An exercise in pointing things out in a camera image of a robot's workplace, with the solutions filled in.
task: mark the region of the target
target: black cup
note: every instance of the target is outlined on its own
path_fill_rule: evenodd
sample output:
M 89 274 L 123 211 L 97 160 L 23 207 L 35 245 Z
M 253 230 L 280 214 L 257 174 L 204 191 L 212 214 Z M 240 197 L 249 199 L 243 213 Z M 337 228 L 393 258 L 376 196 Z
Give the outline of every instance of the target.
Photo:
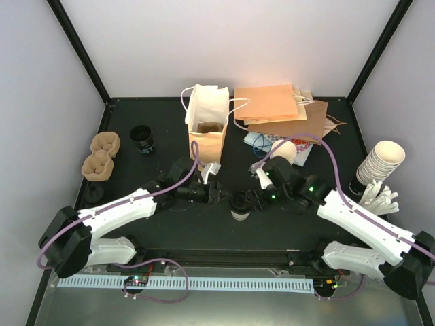
M 352 192 L 352 194 L 361 196 L 364 191 L 366 190 L 366 186 L 362 185 L 356 176 L 353 177 L 351 183 L 349 184 L 349 190 Z
M 143 154 L 151 154 L 154 152 L 154 141 L 149 126 L 143 124 L 135 126 L 130 131 L 130 138 L 137 146 L 137 149 Z

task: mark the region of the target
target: white wall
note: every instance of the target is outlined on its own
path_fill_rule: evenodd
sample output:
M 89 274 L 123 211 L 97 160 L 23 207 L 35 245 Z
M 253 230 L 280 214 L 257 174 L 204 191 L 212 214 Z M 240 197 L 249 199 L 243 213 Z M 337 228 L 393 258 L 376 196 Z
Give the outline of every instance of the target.
M 112 96 L 293 83 L 347 96 L 398 0 L 63 0 Z
M 435 1 L 414 1 L 375 67 L 355 110 L 368 150 L 383 139 L 406 151 L 387 184 L 399 193 L 400 225 L 435 235 Z M 426 287 L 435 320 L 435 287 Z
M 103 102 L 46 1 L 2 1 L 0 44 L 0 324 L 24 325 L 37 241 L 75 202 Z

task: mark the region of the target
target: paper bag handle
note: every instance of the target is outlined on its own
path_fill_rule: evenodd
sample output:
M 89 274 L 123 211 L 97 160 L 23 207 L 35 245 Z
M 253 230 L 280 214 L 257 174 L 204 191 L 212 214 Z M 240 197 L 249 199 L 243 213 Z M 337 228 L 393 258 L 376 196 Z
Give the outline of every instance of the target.
M 186 111 L 186 112 L 188 111 L 188 108 L 186 107 L 186 104 L 184 104 L 183 94 L 184 94 L 184 92 L 185 92 L 186 90 L 193 90 L 194 88 L 195 88 L 195 86 L 187 87 L 187 88 L 184 88 L 183 91 L 181 92 L 181 96 L 180 96 L 180 98 L 181 98 L 181 103 L 182 103 L 182 105 L 183 105 L 184 111 Z
M 245 105 L 248 105 L 249 102 L 251 102 L 251 99 L 250 99 L 250 98 L 234 98 L 234 99 L 232 99 L 232 100 L 229 100 L 229 102 L 231 102 L 231 101 L 247 101 L 247 102 L 244 103 L 244 104 L 242 104 L 242 105 L 239 105 L 239 106 L 236 107 L 235 109 L 233 109 L 233 110 L 231 110 L 230 112 L 228 112 L 228 114 L 226 115 L 226 123 L 228 123 L 228 120 L 230 119 L 230 114 L 231 114 L 232 112 L 234 112 L 234 111 L 240 109 L 241 107 L 244 107 Z M 238 123 L 236 122 L 236 118 L 233 119 L 233 122 L 234 122 L 234 124 L 235 124 L 237 127 L 239 127 L 240 129 L 243 129 L 243 130 L 246 130 L 246 131 L 247 131 L 247 129 L 246 129 L 245 127 L 242 127 L 240 124 L 238 124 Z
M 295 100 L 297 105 L 300 105 L 300 104 L 302 104 L 302 105 L 308 105 L 308 104 L 311 104 L 311 103 L 315 102 L 313 99 L 305 97 L 305 96 L 302 96 L 302 95 L 293 94 L 293 97 L 299 97 L 299 98 L 302 99 L 301 102 L 298 102 L 298 101 Z

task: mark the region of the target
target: white cable tray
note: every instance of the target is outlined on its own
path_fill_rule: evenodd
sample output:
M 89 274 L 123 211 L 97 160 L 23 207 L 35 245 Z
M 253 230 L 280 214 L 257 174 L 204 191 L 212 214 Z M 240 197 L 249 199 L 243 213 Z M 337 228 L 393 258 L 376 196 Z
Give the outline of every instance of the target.
M 122 289 L 129 276 L 73 275 L 59 280 L 57 287 L 87 289 Z M 128 286 L 128 289 L 184 290 L 184 277 L 151 276 L 148 284 Z M 197 291 L 259 291 L 314 293 L 313 281 L 295 278 L 218 278 L 189 277 L 189 290 Z

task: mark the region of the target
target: black paper cup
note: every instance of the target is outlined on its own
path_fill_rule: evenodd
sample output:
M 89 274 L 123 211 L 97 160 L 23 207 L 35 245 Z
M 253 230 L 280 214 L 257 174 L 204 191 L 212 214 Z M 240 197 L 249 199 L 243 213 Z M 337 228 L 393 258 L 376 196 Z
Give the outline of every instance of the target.
M 143 124 L 135 126 L 130 131 L 130 139 L 137 146 L 137 149 L 143 154 L 154 153 L 154 141 L 149 126 Z

